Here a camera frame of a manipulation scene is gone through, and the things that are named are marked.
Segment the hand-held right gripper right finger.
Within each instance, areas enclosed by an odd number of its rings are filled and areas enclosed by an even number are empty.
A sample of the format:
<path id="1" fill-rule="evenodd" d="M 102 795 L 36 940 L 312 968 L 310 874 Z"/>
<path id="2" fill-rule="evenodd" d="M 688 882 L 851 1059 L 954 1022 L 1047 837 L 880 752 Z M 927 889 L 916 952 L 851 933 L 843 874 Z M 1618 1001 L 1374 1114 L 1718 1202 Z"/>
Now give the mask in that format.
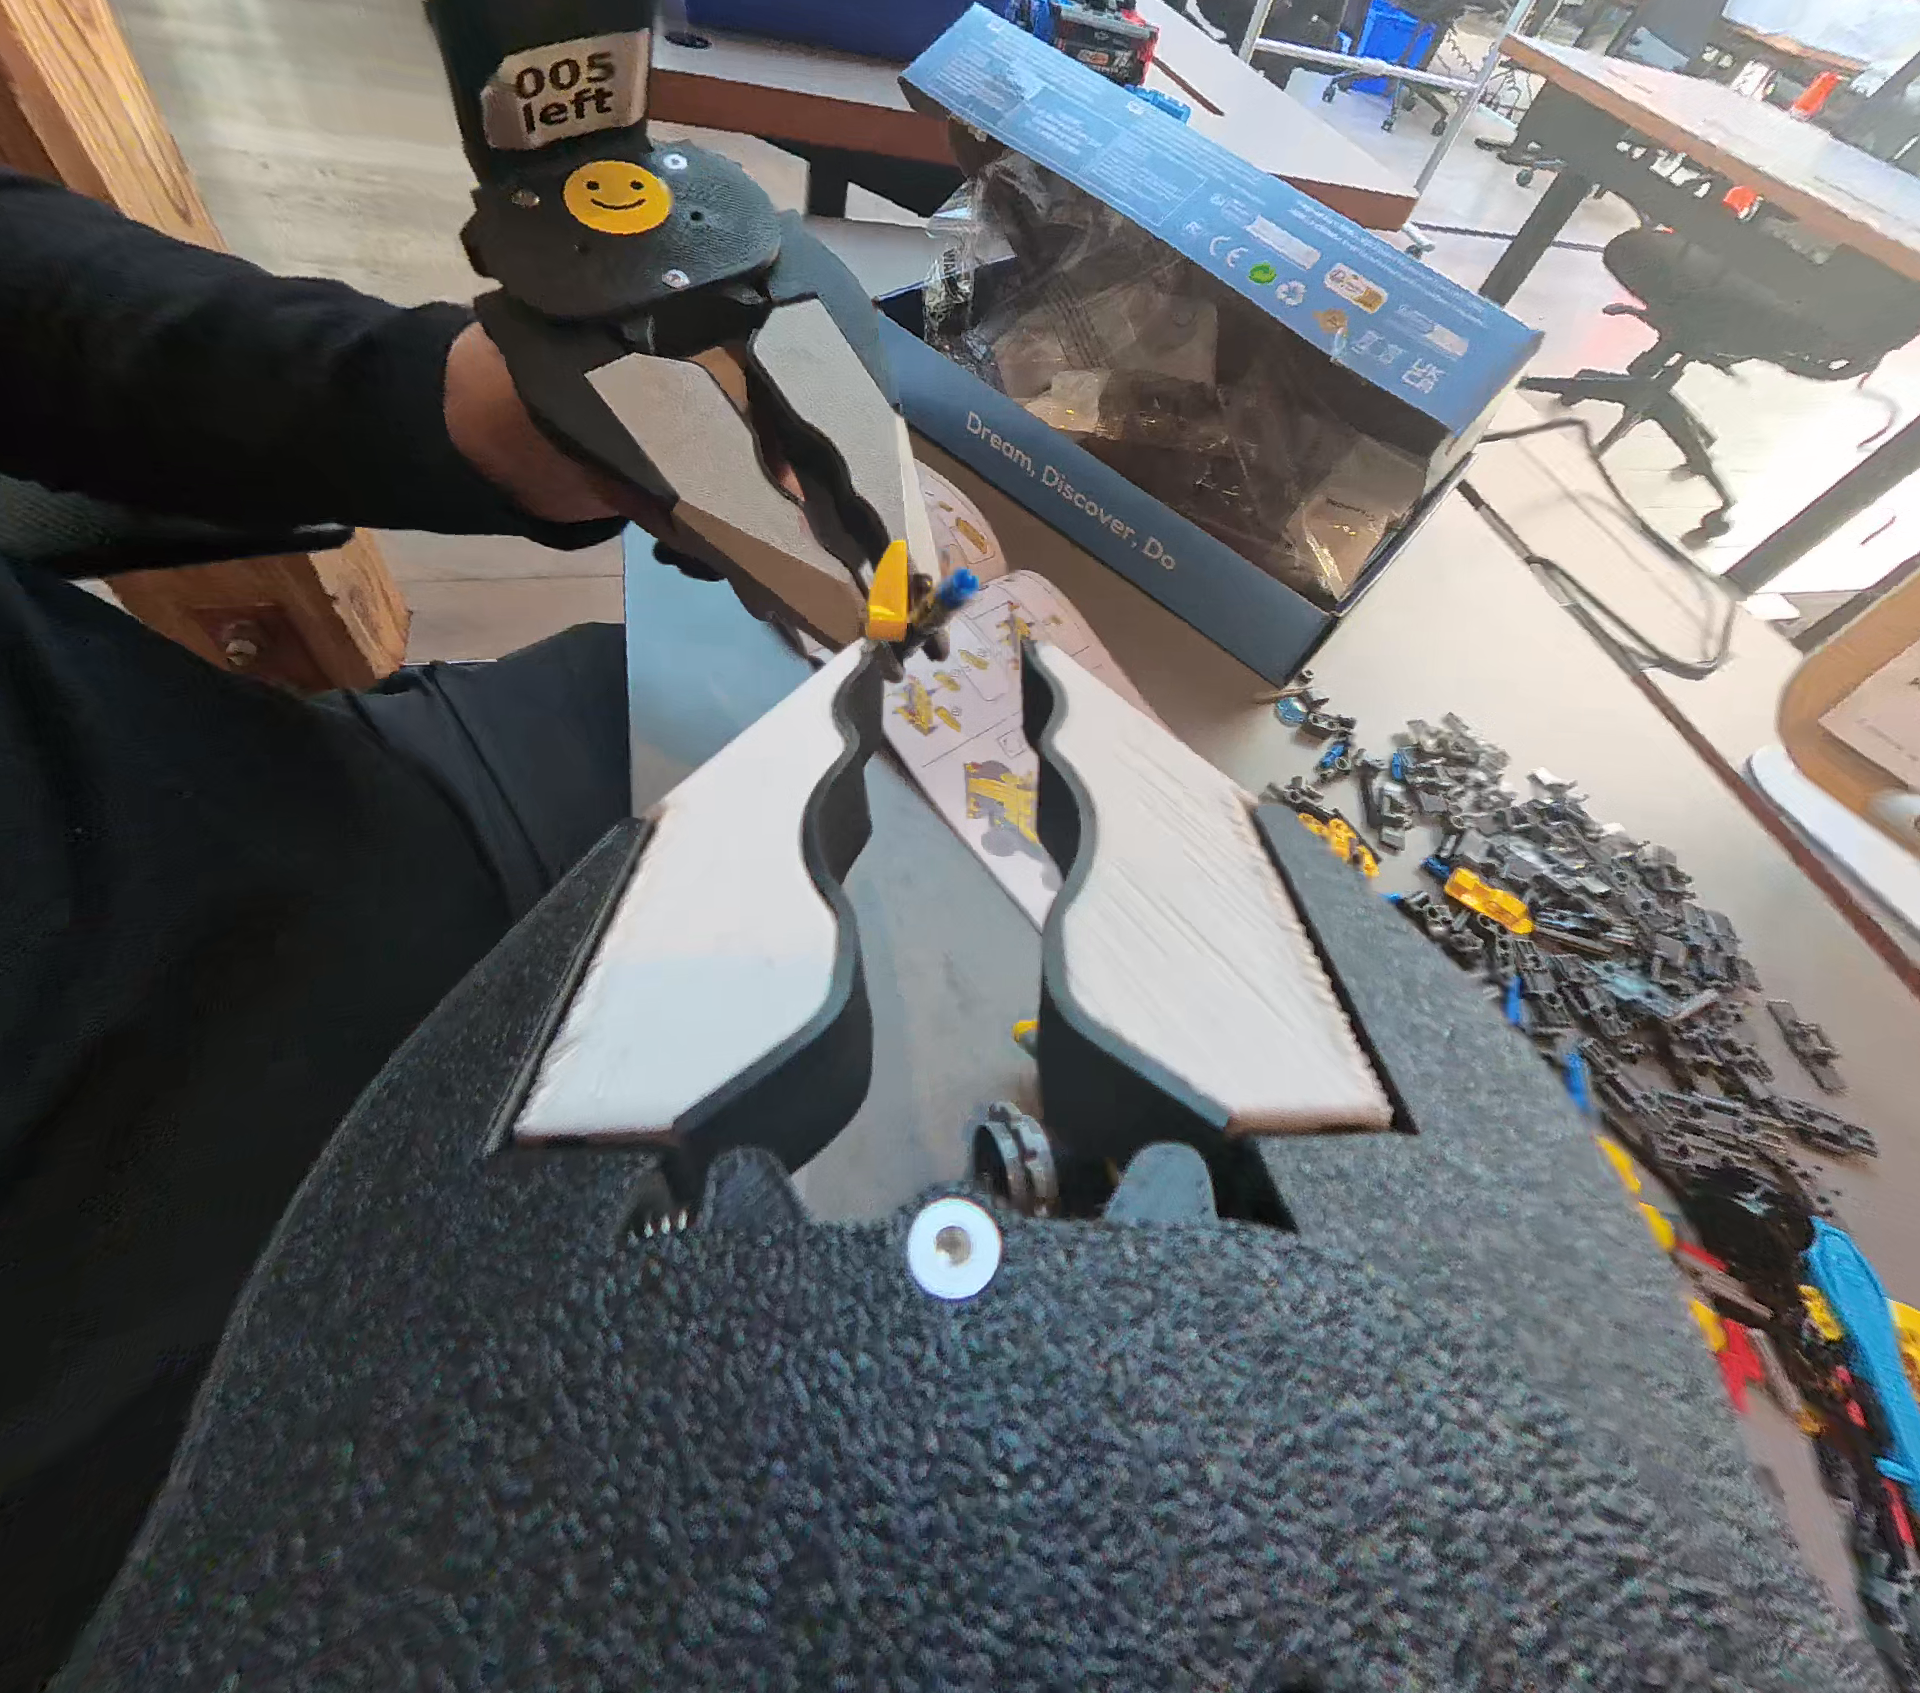
<path id="1" fill-rule="evenodd" d="M 1021 648 L 1043 1116 L 1064 1139 L 1264 1139 L 1394 1122 L 1379 1071 L 1225 773 L 1064 651 Z"/>

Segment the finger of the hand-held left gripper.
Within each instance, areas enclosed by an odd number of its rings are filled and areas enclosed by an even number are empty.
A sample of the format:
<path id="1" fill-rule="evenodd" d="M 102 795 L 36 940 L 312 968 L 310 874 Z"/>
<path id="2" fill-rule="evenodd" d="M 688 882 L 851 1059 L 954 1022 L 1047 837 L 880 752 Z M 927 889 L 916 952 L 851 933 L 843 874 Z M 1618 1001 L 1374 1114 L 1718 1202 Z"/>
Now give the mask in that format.
<path id="1" fill-rule="evenodd" d="M 803 526 L 851 575 L 863 606 L 898 538 L 917 572 L 941 577 L 906 423 L 828 304 L 772 305 L 745 348 L 749 400 L 796 478 Z"/>
<path id="2" fill-rule="evenodd" d="M 863 636 L 863 598 L 803 526 L 800 492 L 765 455 L 765 433 L 708 367 L 627 353 L 587 385 L 665 483 L 673 542 L 731 583 L 760 617 L 829 648 Z"/>

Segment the grey axle with yellow connector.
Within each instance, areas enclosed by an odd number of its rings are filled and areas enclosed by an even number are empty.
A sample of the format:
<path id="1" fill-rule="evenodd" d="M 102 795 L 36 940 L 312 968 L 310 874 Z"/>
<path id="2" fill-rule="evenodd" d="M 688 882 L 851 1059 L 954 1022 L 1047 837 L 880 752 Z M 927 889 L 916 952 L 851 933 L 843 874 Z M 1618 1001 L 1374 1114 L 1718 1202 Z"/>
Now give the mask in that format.
<path id="1" fill-rule="evenodd" d="M 863 638 L 890 668 L 900 673 L 913 656 L 944 662 L 950 655 L 950 623 L 982 593 L 972 569 L 927 577 L 913 569 L 907 540 L 898 538 L 880 554 L 868 589 Z"/>

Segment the grey desk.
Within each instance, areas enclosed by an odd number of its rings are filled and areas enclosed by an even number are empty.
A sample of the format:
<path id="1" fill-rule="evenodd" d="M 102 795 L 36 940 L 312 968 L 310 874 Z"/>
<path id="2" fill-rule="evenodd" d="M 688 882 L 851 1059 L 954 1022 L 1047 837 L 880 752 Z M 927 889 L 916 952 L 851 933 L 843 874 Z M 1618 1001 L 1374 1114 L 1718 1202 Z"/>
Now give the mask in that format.
<path id="1" fill-rule="evenodd" d="M 1214 766 L 1255 790 L 1299 768 L 1267 687 L 1152 598 L 917 443 L 993 521 L 1009 556 L 1056 581 L 1157 716 Z M 1645 699 L 1529 572 L 1477 502 L 1449 492 L 1356 611 L 1308 656 L 1364 744 L 1409 718 L 1456 710 L 1519 766 L 1569 775 L 1595 815 L 1675 851 L 1705 902 L 1730 917 L 1758 970 L 1840 1049 L 1848 1094 L 1879 1154 L 1836 1163 L 1836 1211 L 1891 1297 L 1916 1300 L 1916 996 L 1792 858 L 1783 840 Z M 807 662 L 715 583 L 625 544 L 634 793 L 647 807 L 792 693 Z M 1009 1039 L 1040 980 L 1040 934 L 891 760 L 874 768 L 874 840 L 851 882 L 869 955 L 900 976 L 876 1001 L 874 1085 L 851 1128 L 798 1177 L 825 1218 L 868 1218 L 956 1177 L 964 1121 L 1020 1094 L 1032 1064 Z M 1452 960 L 1391 911 L 1364 919 L 1331 863 L 1309 874 L 1339 921 L 1338 966 L 1356 996 L 1388 1005 L 1388 1068 L 1413 1132 L 1289 1136 L 1261 1152 L 1299 1231 L 1339 1248 L 1391 1242 L 1442 1320 L 1475 1329 L 1519 1364 L 1559 1376 L 1569 1399 L 1638 1402 L 1657 1416 L 1649 1348 L 1634 1323 L 1600 1317 L 1598 1217 L 1526 1215 L 1494 1163 L 1545 1177 L 1547 1163 L 1600 1190 L 1598 1152 L 1571 1150 L 1571 1107 L 1545 1099 L 1545 1062 L 1524 1054 Z"/>

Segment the person's left hand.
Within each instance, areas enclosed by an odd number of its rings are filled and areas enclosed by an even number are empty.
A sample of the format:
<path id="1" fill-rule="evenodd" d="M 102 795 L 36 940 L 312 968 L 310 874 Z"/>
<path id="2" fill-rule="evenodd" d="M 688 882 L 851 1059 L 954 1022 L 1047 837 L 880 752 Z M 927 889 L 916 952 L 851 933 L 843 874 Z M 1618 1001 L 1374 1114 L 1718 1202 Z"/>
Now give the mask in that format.
<path id="1" fill-rule="evenodd" d="M 477 321 L 460 329 L 444 364 L 448 440 L 522 515 L 558 526 L 623 521 L 652 532 L 670 528 L 665 506 L 579 462 L 536 427 L 507 361 Z"/>

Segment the blue cardboard box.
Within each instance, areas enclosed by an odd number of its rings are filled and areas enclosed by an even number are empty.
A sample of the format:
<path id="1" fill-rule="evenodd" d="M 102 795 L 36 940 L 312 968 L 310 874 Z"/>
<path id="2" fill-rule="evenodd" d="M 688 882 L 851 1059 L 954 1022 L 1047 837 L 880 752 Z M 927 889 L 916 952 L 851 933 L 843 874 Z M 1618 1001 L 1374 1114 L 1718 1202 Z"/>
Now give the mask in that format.
<path id="1" fill-rule="evenodd" d="M 927 344 L 924 288 L 939 252 L 922 285 L 880 299 L 885 351 L 917 434 L 1245 668 L 1284 679 L 1457 478 L 1541 333 L 982 5 L 912 57 L 900 89 L 958 133 L 961 187 L 995 152 L 1032 158 L 1179 243 L 1318 349 L 1342 353 L 1344 366 L 1404 404 L 1420 434 L 1444 443 L 1423 500 L 1352 595 L 1313 603 Z"/>

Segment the open instruction booklet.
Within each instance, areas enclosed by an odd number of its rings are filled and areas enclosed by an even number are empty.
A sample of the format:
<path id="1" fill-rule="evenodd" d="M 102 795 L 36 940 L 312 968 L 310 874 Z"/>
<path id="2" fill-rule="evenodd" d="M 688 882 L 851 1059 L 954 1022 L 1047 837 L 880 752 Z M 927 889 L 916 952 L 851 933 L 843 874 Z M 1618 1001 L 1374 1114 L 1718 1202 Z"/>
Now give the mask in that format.
<path id="1" fill-rule="evenodd" d="M 1134 683 L 1047 577 L 1009 566 L 986 515 L 931 467 L 917 469 L 939 569 L 978 589 L 946 628 L 946 656 L 913 655 L 885 687 L 883 736 L 930 807 L 1001 892 L 1043 926 L 1060 871 L 1037 828 L 1040 771 L 1021 718 L 1021 645 L 1056 645 L 1119 699 Z"/>

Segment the clear plastic bags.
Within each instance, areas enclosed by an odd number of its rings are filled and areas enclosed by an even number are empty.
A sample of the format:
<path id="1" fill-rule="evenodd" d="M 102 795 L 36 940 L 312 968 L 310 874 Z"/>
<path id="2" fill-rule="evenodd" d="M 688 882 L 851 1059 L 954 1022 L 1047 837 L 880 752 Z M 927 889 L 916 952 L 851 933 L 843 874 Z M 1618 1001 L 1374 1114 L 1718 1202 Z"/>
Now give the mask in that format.
<path id="1" fill-rule="evenodd" d="M 1179 243 L 1001 149 L 948 200 L 924 339 L 1308 600 L 1345 600 L 1444 446 Z"/>

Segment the pile of grey toy parts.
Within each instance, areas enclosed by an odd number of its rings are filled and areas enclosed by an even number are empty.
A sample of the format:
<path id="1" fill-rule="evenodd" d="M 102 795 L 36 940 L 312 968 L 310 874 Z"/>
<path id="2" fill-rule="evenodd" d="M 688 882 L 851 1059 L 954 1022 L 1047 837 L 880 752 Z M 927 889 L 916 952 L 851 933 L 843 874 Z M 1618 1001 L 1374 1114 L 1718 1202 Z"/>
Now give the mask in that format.
<path id="1" fill-rule="evenodd" d="M 1472 976 L 1541 1056 L 1680 1270 L 1721 1386 L 1810 1444 L 1868 1636 L 1916 1688 L 1916 1307 L 1891 1299 L 1820 1164 L 1879 1156 L 1831 1108 L 1840 1056 L 1764 993 L 1675 857 L 1600 821 L 1457 714 L 1357 741 L 1309 673 L 1272 701 L 1306 749 L 1264 788 Z"/>

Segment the red and black toy car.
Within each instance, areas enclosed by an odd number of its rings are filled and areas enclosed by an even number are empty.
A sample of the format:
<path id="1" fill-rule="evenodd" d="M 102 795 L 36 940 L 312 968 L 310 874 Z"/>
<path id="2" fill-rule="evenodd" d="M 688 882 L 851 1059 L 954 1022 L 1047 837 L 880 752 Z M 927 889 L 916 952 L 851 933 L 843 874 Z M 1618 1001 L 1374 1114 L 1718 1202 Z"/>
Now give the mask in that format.
<path id="1" fill-rule="evenodd" d="M 1142 14 L 1137 0 L 1009 0 L 1007 17 L 1126 87 L 1146 84 L 1160 37 L 1157 24 Z"/>

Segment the white table with brown edge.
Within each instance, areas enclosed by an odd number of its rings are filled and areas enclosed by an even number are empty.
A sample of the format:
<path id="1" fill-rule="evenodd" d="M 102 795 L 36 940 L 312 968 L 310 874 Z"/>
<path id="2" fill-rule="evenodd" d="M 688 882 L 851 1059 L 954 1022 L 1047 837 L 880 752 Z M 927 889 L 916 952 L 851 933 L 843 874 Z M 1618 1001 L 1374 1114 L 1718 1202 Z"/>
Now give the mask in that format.
<path id="1" fill-rule="evenodd" d="M 1405 176 L 1164 0 L 1144 7 L 1160 22 L 1148 84 L 1188 103 L 1194 132 L 1372 229 L 1413 216 Z M 670 11 L 653 35 L 653 138 L 731 155 L 781 206 L 843 217 L 859 189 L 883 217 L 924 217 L 964 178 L 948 123 L 901 96 L 900 61 L 692 26 Z"/>

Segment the wooden pillar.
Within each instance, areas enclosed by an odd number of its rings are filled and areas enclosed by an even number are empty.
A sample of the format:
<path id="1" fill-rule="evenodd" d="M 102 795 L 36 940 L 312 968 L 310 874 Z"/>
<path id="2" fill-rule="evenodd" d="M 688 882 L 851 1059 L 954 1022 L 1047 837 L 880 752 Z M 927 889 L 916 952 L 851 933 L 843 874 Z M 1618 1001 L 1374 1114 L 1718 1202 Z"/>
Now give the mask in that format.
<path id="1" fill-rule="evenodd" d="M 108 0 L 2 0 L 3 165 L 108 202 L 177 239 L 223 246 Z M 395 673 L 412 615 L 382 553 L 348 528 L 283 536 L 190 528 L 161 538 L 125 515 L 29 517 L 3 485 L 3 544 L 54 547 L 47 569 L 100 581 L 136 619 L 208 662 L 302 693 Z"/>

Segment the blue plastic crate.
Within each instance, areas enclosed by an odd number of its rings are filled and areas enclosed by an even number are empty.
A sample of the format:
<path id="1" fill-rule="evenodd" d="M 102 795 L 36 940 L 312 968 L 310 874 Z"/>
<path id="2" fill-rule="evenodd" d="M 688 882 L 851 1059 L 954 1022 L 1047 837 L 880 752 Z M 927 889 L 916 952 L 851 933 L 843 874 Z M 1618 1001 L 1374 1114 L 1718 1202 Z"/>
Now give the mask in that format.
<path id="1" fill-rule="evenodd" d="M 1338 40 L 1342 49 L 1356 55 L 1389 57 L 1397 64 L 1426 68 L 1437 46 L 1437 22 L 1405 10 L 1397 0 L 1370 0 L 1356 37 L 1339 31 Z M 1394 81 L 1379 73 L 1335 73 L 1328 78 L 1319 97 L 1331 102 L 1342 91 L 1394 96 Z"/>

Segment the black office chair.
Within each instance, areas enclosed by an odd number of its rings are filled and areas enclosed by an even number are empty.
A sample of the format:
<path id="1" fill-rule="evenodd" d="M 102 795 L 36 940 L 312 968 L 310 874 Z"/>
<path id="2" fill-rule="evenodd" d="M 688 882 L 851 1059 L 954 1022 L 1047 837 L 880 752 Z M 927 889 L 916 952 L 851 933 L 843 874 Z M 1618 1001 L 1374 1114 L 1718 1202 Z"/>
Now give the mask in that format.
<path id="1" fill-rule="evenodd" d="M 1841 246 L 1822 257 L 1779 242 L 1733 257 L 1731 248 L 1639 223 L 1609 239 L 1602 263 L 1627 292 L 1607 313 L 1638 318 L 1649 344 L 1620 373 L 1583 367 L 1573 376 L 1529 376 L 1519 389 L 1561 407 L 1603 403 L 1620 420 L 1595 443 L 1605 452 L 1626 433 L 1651 424 L 1682 456 L 1685 477 L 1703 480 L 1715 505 L 1683 535 L 1715 540 L 1731 526 L 1735 494 L 1715 467 L 1715 438 L 1677 394 L 1691 366 L 1730 373 L 1764 361 L 1816 385 L 1869 375 L 1917 329 L 1916 282 Z"/>

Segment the wooden table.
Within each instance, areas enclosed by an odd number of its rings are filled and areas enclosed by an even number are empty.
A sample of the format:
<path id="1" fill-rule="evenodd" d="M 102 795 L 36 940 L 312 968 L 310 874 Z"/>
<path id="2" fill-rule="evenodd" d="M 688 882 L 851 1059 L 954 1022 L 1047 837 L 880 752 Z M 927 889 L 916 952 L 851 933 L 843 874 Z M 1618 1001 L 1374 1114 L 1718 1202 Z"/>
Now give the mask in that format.
<path id="1" fill-rule="evenodd" d="M 1501 59 L 1541 80 L 1518 132 L 1561 170 L 1547 182 L 1484 292 L 1512 297 L 1586 191 L 1627 193 L 1639 171 L 1620 149 L 1639 139 L 1677 152 L 1727 185 L 1750 187 L 1824 239 L 1908 282 L 1917 278 L 1913 171 L 1848 143 L 1820 123 L 1730 85 L 1594 49 L 1500 40 Z"/>

